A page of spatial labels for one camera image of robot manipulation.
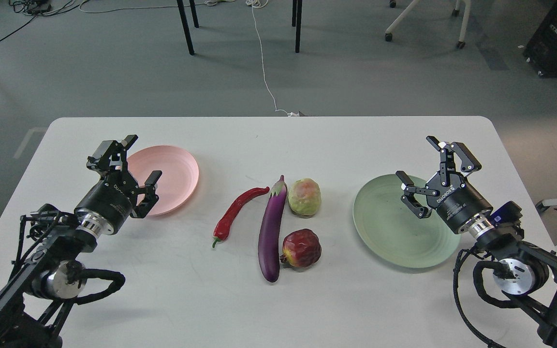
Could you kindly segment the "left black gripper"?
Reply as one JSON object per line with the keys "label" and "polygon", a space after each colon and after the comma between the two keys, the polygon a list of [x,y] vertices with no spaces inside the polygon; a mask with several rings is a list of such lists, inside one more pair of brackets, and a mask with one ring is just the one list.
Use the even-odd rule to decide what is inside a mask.
{"label": "left black gripper", "polygon": [[163,172],[152,171],[143,186],[128,170],[127,152],[137,141],[131,134],[123,140],[102,141],[86,168],[97,172],[100,180],[74,209],[79,228],[94,236],[114,235],[128,217],[146,218],[159,201],[157,183]]}

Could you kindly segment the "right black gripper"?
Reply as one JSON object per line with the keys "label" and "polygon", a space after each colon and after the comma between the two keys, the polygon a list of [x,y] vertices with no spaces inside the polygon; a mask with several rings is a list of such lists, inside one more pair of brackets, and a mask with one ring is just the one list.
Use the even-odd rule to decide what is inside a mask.
{"label": "right black gripper", "polygon": [[435,136],[426,140],[440,153],[440,167],[427,182],[428,188],[416,187],[404,171],[396,171],[402,182],[401,201],[419,219],[431,216],[430,208],[422,206],[415,198],[416,194],[427,197],[427,205],[451,230],[459,230],[467,220],[476,214],[488,215],[493,211],[492,205],[471,185],[467,176],[482,169],[482,164],[464,143],[442,142]]}

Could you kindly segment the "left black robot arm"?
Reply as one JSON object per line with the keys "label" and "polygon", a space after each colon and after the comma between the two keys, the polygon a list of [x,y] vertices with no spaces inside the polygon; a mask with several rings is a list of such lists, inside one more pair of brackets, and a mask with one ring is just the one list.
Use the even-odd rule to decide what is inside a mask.
{"label": "left black robot arm", "polygon": [[127,152],[137,141],[102,141],[87,168],[100,180],[73,212],[50,204],[22,216],[13,270],[0,291],[0,348],[60,348],[62,330],[75,305],[89,304],[117,292],[125,283],[119,272],[86,268],[77,256],[90,253],[102,235],[117,233],[127,218],[145,218],[159,200],[152,171],[140,185],[128,169]]}

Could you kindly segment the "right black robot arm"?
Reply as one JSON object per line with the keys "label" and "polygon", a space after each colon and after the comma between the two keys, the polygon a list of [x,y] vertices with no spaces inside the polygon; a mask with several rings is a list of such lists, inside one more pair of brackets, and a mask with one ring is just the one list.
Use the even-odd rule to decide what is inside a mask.
{"label": "right black robot arm", "polygon": [[404,192],[401,201],[418,218],[432,211],[455,234],[470,233],[475,244],[462,249],[453,270],[455,305],[467,328],[489,348],[499,344],[471,324],[458,297],[458,275],[468,256],[478,262],[472,278],[478,297],[502,309],[519,308],[538,325],[537,333],[547,346],[557,348],[557,255],[524,240],[520,207],[509,201],[497,211],[467,179],[481,163],[459,142],[446,143],[428,136],[440,154],[440,167],[417,187],[403,171],[396,176]]}

